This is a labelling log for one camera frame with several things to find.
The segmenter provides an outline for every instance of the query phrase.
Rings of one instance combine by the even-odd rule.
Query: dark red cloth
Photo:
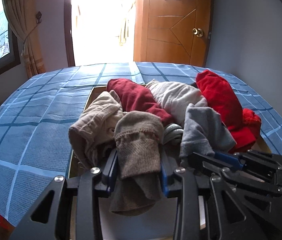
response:
[[[250,149],[256,142],[257,137],[255,135],[260,134],[260,129],[257,132],[257,125],[254,122],[257,119],[252,116],[251,110],[246,109],[243,112],[242,106],[229,82],[216,73],[205,70],[197,75],[196,83],[207,99],[208,106],[212,107],[221,115],[222,121],[237,142],[236,146],[229,152],[245,152]],[[250,121],[244,122],[243,117],[246,116],[249,116]]]
[[[154,100],[148,88],[126,78],[117,78],[109,80],[106,91],[110,92],[111,90],[118,94],[124,111],[137,110],[155,114],[160,117],[163,126],[175,122],[173,116],[162,109]]]

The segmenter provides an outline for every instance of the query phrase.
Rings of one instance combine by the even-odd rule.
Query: blue plaid bedsheet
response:
[[[65,68],[36,75],[0,107],[0,214],[16,226],[56,175],[68,175],[68,128],[95,86],[111,78],[144,84],[152,79],[191,84],[204,68],[168,63],[117,63]],[[237,77],[214,71],[231,84],[242,106],[262,119],[261,136],[282,155],[282,118]]]

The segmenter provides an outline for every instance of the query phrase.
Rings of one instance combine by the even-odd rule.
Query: gray cloth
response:
[[[160,200],[158,172],[162,137],[163,126],[154,114],[131,111],[119,120],[114,140],[120,176],[111,195],[110,212],[136,216]]]
[[[214,150],[228,152],[236,145],[220,114],[211,107],[189,104],[185,112],[185,125],[180,157],[195,153],[214,157]]]

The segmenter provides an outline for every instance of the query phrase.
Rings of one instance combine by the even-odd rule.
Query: wooden door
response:
[[[212,0],[136,0],[134,61],[204,66],[212,6]]]

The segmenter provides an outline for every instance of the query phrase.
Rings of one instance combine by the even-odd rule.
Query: white wall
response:
[[[38,33],[46,71],[68,67],[64,39],[64,0],[36,0],[42,13]]]
[[[230,72],[282,116],[282,3],[215,0],[207,67]]]

